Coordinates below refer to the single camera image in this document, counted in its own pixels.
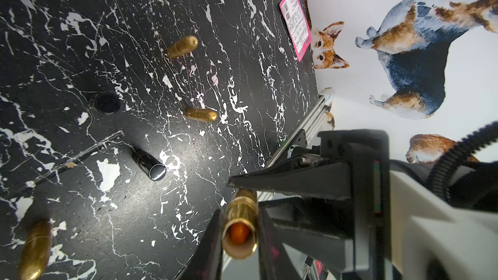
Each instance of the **corgi wall decal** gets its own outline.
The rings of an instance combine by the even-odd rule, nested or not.
[[[438,134],[417,134],[410,139],[406,160],[409,163],[433,164],[456,144],[457,142]],[[479,160],[471,155],[468,161],[478,162]]]
[[[334,91],[331,87],[323,89],[318,95],[323,95],[325,98],[325,120],[330,125],[330,128],[333,130],[336,127],[336,121],[334,116],[332,115],[332,102],[334,100]]]
[[[313,50],[315,69],[349,67],[348,62],[343,60],[334,51],[335,40],[343,27],[344,22],[336,22],[330,24],[322,31],[311,31],[311,37],[314,41],[311,49]]]
[[[498,33],[498,0],[403,0],[391,9],[377,31],[356,45],[377,51],[391,86],[397,91],[370,103],[399,116],[432,116],[445,99],[445,67],[455,39],[482,26]]]

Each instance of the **pink label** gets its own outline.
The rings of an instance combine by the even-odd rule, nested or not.
[[[301,62],[306,49],[311,44],[311,41],[313,41],[301,3],[299,0],[282,0],[280,2],[280,10],[287,23],[297,59]]]

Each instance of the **white wall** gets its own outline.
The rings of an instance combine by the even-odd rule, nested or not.
[[[369,103],[395,90],[378,61],[375,50],[356,47],[355,38],[366,39],[370,26],[377,30],[387,12],[402,0],[308,0],[312,28],[323,29],[344,21],[335,40],[335,52],[349,62],[344,69],[315,70],[318,91],[332,87],[336,130],[382,129],[390,138],[390,155],[405,160],[409,139],[415,134],[440,134],[458,141],[474,130],[498,119],[498,34],[482,27],[471,29],[450,47],[446,65],[446,98],[435,114],[411,120]],[[498,146],[489,146],[476,157],[498,160]]]

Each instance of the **black cable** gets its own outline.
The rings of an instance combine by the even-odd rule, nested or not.
[[[484,146],[498,139],[498,121],[480,128],[445,152],[431,170],[427,179],[427,189],[446,202],[450,200],[450,180],[458,167],[467,158]]]

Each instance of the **corgi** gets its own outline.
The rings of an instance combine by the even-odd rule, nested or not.
[[[456,141],[438,134],[417,134],[410,139],[410,148],[406,153],[406,160],[409,163],[433,164],[456,144]],[[478,162],[479,160],[474,156],[470,156],[468,161]]]
[[[360,48],[374,49],[396,93],[370,103],[410,119],[430,117],[445,99],[446,59],[455,39],[482,26],[498,33],[498,0],[403,0]]]
[[[311,37],[315,42],[311,47],[315,69],[349,67],[348,62],[343,60],[334,51],[334,41],[343,27],[344,22],[336,22],[330,24],[322,31],[311,31]]]
[[[336,122],[330,110],[332,109],[334,91],[332,90],[332,88],[329,87],[323,89],[318,95],[323,95],[325,98],[325,118],[327,123],[330,125],[331,129],[333,130],[336,127]]]

